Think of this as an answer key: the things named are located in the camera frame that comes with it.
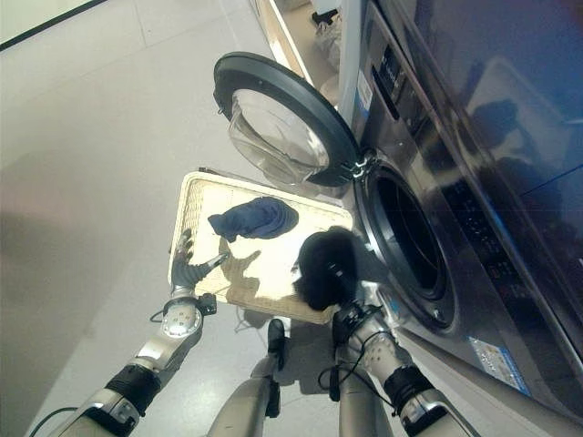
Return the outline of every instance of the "garment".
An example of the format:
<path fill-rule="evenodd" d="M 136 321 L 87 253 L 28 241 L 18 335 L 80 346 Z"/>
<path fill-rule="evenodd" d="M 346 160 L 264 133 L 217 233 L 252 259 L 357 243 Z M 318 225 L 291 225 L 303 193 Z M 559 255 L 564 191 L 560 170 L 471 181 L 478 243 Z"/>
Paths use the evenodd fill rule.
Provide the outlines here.
<path fill-rule="evenodd" d="M 255 198 L 209 217 L 214 231 L 229 243 L 238 235 L 246 239 L 274 239 L 292 230 L 298 220 L 298 211 L 276 198 Z"/>

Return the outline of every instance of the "beige basket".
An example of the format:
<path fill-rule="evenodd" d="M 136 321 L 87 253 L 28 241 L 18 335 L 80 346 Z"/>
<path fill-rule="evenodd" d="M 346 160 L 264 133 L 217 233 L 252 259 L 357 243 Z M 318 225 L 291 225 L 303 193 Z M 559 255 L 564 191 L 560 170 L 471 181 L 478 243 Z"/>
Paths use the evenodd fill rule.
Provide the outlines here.
<path fill-rule="evenodd" d="M 215 234 L 209 216 L 262 196 L 279 198 L 298 211 L 297 226 L 276 239 L 237 237 L 229 243 Z M 353 218 L 347 210 L 327 203 L 233 178 L 195 172 L 182 182 L 172 253 L 182 231 L 191 228 L 192 264 L 205 262 L 227 249 L 231 252 L 227 261 L 197 285 L 197 295 L 212 293 L 219 301 L 251 310 L 326 323 L 332 317 L 332 309 L 314 311 L 296 296 L 292 266 L 302 243 L 314 232 L 331 226 L 352 229 Z"/>

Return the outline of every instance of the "metallic robot arm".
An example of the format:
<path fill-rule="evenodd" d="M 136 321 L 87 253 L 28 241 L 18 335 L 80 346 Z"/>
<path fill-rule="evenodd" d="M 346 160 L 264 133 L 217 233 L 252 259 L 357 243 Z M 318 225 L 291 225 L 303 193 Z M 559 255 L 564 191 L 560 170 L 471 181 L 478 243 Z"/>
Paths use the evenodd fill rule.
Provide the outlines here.
<path fill-rule="evenodd" d="M 478 435 L 399 346 L 381 308 L 359 301 L 343 305 L 334 315 L 333 335 L 341 356 L 356 357 L 383 385 L 409 435 Z"/>
<path fill-rule="evenodd" d="M 198 266 L 189 265 L 190 231 L 181 236 L 172 264 L 172 290 L 159 331 L 124 369 L 81 405 L 51 436 L 126 436 L 144 416 L 154 396 L 180 368 L 202 334 L 204 316 L 217 312 L 214 295 L 197 298 L 196 284 L 219 266 L 221 254 Z"/>

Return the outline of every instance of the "front-loading washing machine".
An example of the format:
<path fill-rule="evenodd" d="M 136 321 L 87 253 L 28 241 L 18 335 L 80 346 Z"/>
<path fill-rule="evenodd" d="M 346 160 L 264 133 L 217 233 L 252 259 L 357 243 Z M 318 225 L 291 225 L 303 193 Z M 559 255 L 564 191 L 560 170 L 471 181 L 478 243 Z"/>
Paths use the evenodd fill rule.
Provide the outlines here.
<path fill-rule="evenodd" d="M 483 153 L 476 121 L 466 123 L 424 56 L 410 11 L 398 4 L 367 7 L 351 127 L 287 68 L 249 53 L 222 57 L 214 96 L 230 120 L 231 140 L 291 191 L 305 183 L 351 188 L 404 329 L 583 422 L 581 283 L 573 287 L 575 276 L 558 266 L 552 235 L 528 208 L 536 190 L 518 192 L 523 179 L 510 171 L 509 183 L 508 168 Z M 517 81 L 511 63 L 492 59 L 473 84 L 485 96 L 501 93 L 488 81 Z M 517 94 L 534 98 L 524 81 L 520 86 Z M 469 98 L 476 119 L 513 112 L 479 98 Z M 536 136 L 517 114 L 515 124 L 506 131 Z M 576 235 L 562 242 L 571 257 L 580 254 Z"/>

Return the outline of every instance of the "gray tile floor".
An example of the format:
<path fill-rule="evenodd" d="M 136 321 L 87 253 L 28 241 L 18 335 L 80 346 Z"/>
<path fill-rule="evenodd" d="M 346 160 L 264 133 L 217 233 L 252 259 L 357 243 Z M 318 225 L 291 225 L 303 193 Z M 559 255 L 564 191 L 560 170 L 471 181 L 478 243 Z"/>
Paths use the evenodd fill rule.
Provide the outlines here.
<path fill-rule="evenodd" d="M 260 178 L 212 98 L 232 50 L 269 53 L 246 0 L 112 0 L 0 55 L 2 435 L 81 403 L 156 329 L 185 174 Z M 265 352 L 265 320 L 248 319 L 257 329 L 220 305 L 136 435 L 206 433 Z M 337 435 L 337 405 L 302 395 L 320 369 L 308 359 L 266 435 Z"/>

